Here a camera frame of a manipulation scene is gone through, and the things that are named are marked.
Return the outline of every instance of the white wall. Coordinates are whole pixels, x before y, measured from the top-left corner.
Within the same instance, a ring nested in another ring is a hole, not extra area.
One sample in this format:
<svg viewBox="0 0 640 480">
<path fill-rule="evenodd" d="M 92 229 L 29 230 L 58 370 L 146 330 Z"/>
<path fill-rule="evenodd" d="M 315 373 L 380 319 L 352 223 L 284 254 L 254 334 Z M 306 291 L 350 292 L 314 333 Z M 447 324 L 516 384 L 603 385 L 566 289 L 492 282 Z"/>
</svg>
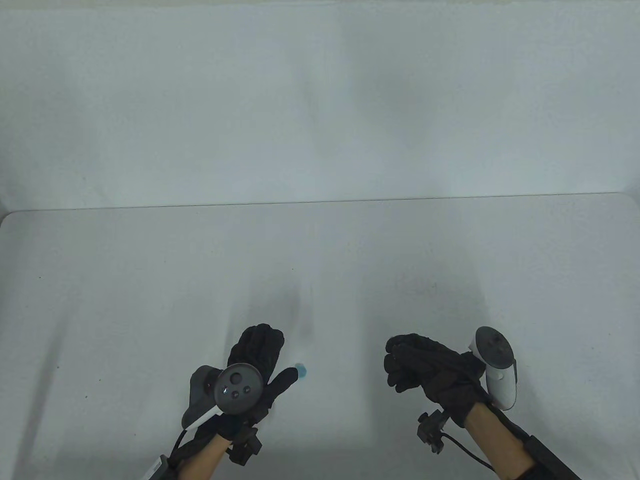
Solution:
<svg viewBox="0 0 640 480">
<path fill-rule="evenodd" d="M 9 211 L 640 185 L 640 3 L 0 10 Z"/>
</svg>

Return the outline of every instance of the white vr controller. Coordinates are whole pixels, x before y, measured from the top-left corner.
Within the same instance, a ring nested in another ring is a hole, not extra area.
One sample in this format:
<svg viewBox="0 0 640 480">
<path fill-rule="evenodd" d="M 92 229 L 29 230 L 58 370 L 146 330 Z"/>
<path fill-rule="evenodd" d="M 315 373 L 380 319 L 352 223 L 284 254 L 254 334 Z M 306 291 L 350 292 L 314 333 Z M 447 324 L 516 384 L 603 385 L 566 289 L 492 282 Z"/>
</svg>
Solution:
<svg viewBox="0 0 640 480">
<path fill-rule="evenodd" d="M 503 334 L 490 326 L 476 330 L 469 349 L 486 365 L 486 389 L 492 403 L 509 410 L 516 403 L 518 371 L 511 345 Z"/>
</svg>

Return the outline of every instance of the finger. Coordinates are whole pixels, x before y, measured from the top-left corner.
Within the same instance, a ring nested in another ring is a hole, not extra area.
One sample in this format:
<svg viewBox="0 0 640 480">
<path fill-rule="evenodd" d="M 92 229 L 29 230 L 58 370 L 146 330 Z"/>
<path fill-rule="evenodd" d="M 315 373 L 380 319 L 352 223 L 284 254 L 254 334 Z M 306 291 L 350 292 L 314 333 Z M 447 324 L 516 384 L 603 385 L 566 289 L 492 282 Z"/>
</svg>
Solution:
<svg viewBox="0 0 640 480">
<path fill-rule="evenodd" d="M 392 354 L 385 355 L 385 372 L 397 372 L 398 370 L 402 370 L 402 366 L 396 361 Z"/>
<path fill-rule="evenodd" d="M 433 361 L 428 351 L 419 350 L 409 345 L 395 346 L 393 356 L 400 366 L 421 374 L 429 373 L 437 367 L 437 363 Z"/>
<path fill-rule="evenodd" d="M 276 375 L 273 381 L 264 387 L 262 396 L 267 402 L 269 408 L 273 404 L 273 401 L 283 392 L 285 392 L 291 385 L 298 380 L 298 370 L 295 367 L 289 367 Z"/>
<path fill-rule="evenodd" d="M 397 383 L 396 392 L 401 394 L 405 390 L 418 387 L 419 385 L 420 385 L 420 381 L 417 378 L 405 377 Z"/>
<path fill-rule="evenodd" d="M 227 367 L 229 365 L 237 364 L 246 360 L 246 345 L 247 343 L 249 343 L 254 330 L 255 327 L 250 326 L 242 333 L 242 335 L 240 335 L 240 339 L 238 340 L 237 344 L 235 344 L 231 348 L 231 352 L 229 353 L 229 360 L 227 361 Z"/>
<path fill-rule="evenodd" d="M 396 335 L 395 337 L 391 337 L 387 341 L 387 345 L 385 349 L 388 353 L 391 353 L 393 347 L 396 345 L 406 344 L 411 347 L 416 347 L 421 350 L 448 350 L 444 345 L 439 344 L 438 342 L 431 340 L 428 337 L 423 337 L 418 335 L 417 333 L 409 333 L 407 335 Z"/>
<path fill-rule="evenodd" d="M 262 346 L 264 345 L 264 339 L 271 327 L 266 323 L 257 325 L 252 332 L 251 338 L 246 345 L 246 354 L 249 358 L 258 358 Z"/>
<path fill-rule="evenodd" d="M 413 345 L 414 335 L 415 333 L 410 333 L 409 335 L 396 335 L 395 337 L 391 337 L 389 340 L 387 340 L 387 344 L 385 345 L 385 350 L 387 351 L 387 353 L 391 353 L 391 351 L 396 345 L 400 345 L 403 343 L 408 345 Z"/>
<path fill-rule="evenodd" d="M 284 334 L 280 330 L 270 328 L 264 336 L 264 343 L 258 357 L 258 361 L 264 366 L 265 383 L 269 381 L 269 377 L 276 367 L 283 345 Z"/>
<path fill-rule="evenodd" d="M 391 372 L 387 376 L 387 385 L 390 387 L 394 387 L 398 384 L 398 382 L 404 380 L 406 377 L 407 375 L 403 371 Z"/>
</svg>

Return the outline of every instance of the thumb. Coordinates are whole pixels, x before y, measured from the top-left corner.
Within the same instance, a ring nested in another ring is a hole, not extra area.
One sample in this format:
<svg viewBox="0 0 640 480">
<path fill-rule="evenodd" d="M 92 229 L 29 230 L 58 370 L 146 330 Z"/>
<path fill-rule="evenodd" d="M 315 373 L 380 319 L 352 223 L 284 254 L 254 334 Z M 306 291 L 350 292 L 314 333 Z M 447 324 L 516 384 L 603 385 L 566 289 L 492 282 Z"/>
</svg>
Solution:
<svg viewBox="0 0 640 480">
<path fill-rule="evenodd" d="M 295 367 L 289 367 L 276 375 L 269 385 L 264 386 L 262 399 L 271 408 L 273 401 L 291 385 L 298 380 L 298 370 Z"/>
</svg>

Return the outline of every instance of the black cable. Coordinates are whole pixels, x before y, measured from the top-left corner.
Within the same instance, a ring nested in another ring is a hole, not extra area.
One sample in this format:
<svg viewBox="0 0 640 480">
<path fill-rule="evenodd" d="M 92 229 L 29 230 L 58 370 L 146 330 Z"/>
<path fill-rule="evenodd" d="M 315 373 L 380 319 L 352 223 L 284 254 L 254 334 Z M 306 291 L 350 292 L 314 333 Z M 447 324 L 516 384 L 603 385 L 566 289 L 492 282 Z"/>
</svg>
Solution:
<svg viewBox="0 0 640 480">
<path fill-rule="evenodd" d="M 173 446 L 173 450 L 171 450 L 171 455 L 173 455 L 175 453 L 175 451 L 178 449 L 178 447 L 180 446 L 180 442 L 182 441 L 182 439 L 184 438 L 184 434 L 186 434 L 186 433 L 187 433 L 186 430 L 182 430 L 182 433 L 178 437 L 178 440 L 175 441 L 175 445 Z"/>
<path fill-rule="evenodd" d="M 467 450 L 467 448 L 461 444 L 459 441 L 457 441 L 455 438 L 453 438 L 451 435 L 449 435 L 448 433 L 444 433 L 444 432 L 440 432 L 441 435 L 444 438 L 448 438 L 449 440 L 451 440 L 453 443 L 455 443 L 464 453 L 466 453 L 467 455 L 469 455 L 471 458 L 473 458 L 476 462 L 478 463 L 482 463 L 486 468 L 488 468 L 489 470 L 491 470 L 492 472 L 495 472 L 495 469 L 487 462 L 485 462 L 484 460 L 482 460 L 479 456 L 476 456 L 474 454 L 472 454 L 469 450 Z"/>
</svg>

